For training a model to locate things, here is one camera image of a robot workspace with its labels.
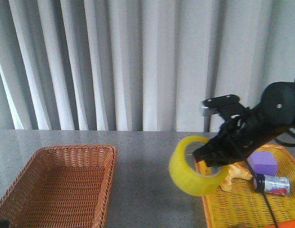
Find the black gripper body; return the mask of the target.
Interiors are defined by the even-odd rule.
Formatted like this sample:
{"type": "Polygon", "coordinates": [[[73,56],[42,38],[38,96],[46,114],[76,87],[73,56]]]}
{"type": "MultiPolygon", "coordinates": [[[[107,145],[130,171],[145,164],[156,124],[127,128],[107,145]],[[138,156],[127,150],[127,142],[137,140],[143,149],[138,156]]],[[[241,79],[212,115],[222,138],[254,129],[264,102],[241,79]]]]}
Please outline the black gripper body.
{"type": "Polygon", "coordinates": [[[278,136],[278,129],[257,112],[226,121],[218,134],[192,152],[195,161],[208,167],[244,161],[254,150],[278,136]]]}

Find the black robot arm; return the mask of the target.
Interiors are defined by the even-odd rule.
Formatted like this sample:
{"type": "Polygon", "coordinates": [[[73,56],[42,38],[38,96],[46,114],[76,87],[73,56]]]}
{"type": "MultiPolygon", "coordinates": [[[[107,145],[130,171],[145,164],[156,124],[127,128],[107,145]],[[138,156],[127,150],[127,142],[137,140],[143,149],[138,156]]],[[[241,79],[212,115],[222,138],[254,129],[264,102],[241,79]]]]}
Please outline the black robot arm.
{"type": "Polygon", "coordinates": [[[240,104],[237,95],[224,95],[202,101],[204,115],[224,119],[218,134],[196,149],[196,162],[208,167],[244,161],[256,149],[295,128],[295,82],[275,82],[262,93],[253,107],[240,104]]]}

